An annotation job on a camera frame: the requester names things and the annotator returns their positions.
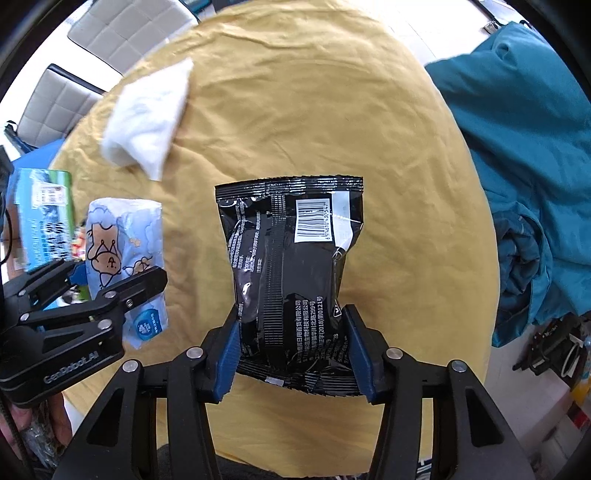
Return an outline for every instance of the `round table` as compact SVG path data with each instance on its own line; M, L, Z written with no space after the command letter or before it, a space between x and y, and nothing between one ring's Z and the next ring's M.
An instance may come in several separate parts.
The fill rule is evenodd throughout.
M107 164L100 141L122 87L186 57L194 61L189 99L162 182ZM80 121L52 168L72 172L78 221L100 197L163 204L170 327L125 359L171 360L226 319L232 272L215 185L344 174L364 177L365 225L340 303L354 303L391 346L435 364L461 358L483 380L499 293L484 192L423 67L347 4L258 0L223 10L141 61ZM118 366L67 398L87 412ZM363 397L306 395L241 375L207 411L220 455L283 476L367 471L382 414ZM424 457L431 429L425 402Z

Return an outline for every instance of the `white napkin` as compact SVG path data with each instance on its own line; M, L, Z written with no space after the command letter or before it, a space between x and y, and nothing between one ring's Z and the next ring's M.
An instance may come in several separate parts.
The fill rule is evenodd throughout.
M123 88L100 145L108 162L120 167L138 163L150 180L162 180L192 68L193 61L185 59Z

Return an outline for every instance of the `white chair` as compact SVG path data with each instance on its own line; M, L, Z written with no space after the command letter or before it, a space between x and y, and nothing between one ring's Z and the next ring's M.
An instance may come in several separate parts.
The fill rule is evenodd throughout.
M104 92L52 63L37 82L16 133L32 147L63 138Z
M98 0L68 38L125 74L138 60L197 25L179 0Z

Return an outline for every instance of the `person's hand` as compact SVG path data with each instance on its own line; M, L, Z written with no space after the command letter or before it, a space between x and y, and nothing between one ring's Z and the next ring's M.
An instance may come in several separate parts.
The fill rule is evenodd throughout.
M62 445L67 446L72 439L72 424L66 413L64 406L64 396L61 393L54 395L48 400L49 411L51 417L51 426L53 433L56 436L58 442ZM17 425L18 431L21 432L31 426L33 420L33 412L30 408L18 408L14 405L10 405L10 413L14 419L14 423ZM12 447L14 453L20 458L20 453L17 449L17 444L12 436L6 420L0 416L0 430L6 438L7 442Z

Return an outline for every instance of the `cartoon bear print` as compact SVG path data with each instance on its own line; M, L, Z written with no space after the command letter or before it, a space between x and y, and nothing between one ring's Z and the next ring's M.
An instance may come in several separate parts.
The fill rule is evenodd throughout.
M123 270L129 276L141 273L150 267L150 260L152 260L152 257L142 257L134 263L133 267L124 267Z
M100 287L105 288L121 273L121 254L117 250L119 229L116 225L104 228L100 223L93 223L86 234L91 243L86 258L100 274Z

